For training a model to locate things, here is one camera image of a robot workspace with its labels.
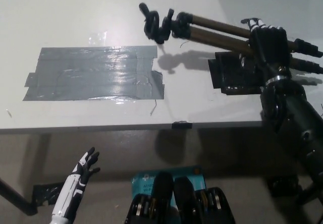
duct tape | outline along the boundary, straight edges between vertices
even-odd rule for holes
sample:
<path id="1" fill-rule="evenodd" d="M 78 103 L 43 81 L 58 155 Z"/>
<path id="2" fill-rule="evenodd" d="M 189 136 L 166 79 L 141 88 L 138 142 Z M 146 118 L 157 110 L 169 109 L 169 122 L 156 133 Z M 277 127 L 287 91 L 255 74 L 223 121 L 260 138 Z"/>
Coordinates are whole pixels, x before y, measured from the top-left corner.
<path id="1" fill-rule="evenodd" d="M 163 99 L 156 46 L 42 48 L 24 100 Z"/>

concrete floor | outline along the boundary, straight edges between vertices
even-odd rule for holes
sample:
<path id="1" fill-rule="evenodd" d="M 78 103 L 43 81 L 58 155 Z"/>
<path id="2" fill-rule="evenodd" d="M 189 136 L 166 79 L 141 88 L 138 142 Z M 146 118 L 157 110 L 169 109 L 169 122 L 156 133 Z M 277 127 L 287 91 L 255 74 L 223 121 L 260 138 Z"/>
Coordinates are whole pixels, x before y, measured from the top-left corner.
<path id="1" fill-rule="evenodd" d="M 138 171 L 202 165 L 207 186 L 222 188 L 237 223 L 317 223 L 322 206 L 273 199 L 264 176 L 300 173 L 265 129 L 120 131 L 0 136 L 0 177 L 31 199 L 34 184 L 64 181 L 91 146 L 101 172 L 91 179 L 75 223 L 123 223 Z M 49 223 L 53 206 L 28 217 L 0 198 L 0 223 Z"/>

